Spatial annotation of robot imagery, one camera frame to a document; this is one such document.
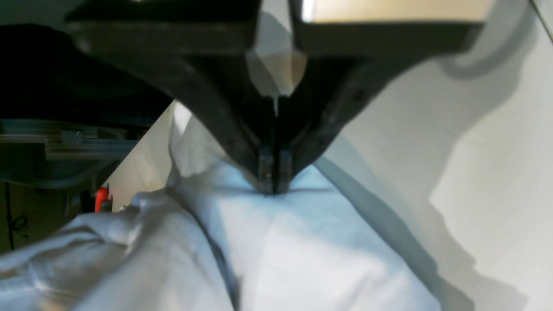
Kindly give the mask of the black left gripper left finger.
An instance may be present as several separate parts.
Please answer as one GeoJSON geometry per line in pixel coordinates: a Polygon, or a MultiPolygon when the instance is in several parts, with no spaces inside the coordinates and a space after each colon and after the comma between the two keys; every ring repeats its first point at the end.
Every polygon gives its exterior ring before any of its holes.
{"type": "Polygon", "coordinates": [[[85,54],[179,100],[226,154],[275,193],[272,101],[251,81],[259,0],[87,0],[67,29],[85,54]]]}

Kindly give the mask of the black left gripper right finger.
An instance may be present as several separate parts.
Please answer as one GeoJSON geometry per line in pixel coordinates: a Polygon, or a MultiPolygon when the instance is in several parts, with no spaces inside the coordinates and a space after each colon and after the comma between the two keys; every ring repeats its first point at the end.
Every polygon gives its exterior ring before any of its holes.
{"type": "Polygon", "coordinates": [[[300,82],[279,101],[275,192],[328,149],[385,87],[430,57],[470,49],[482,0],[291,0],[300,82]]]}

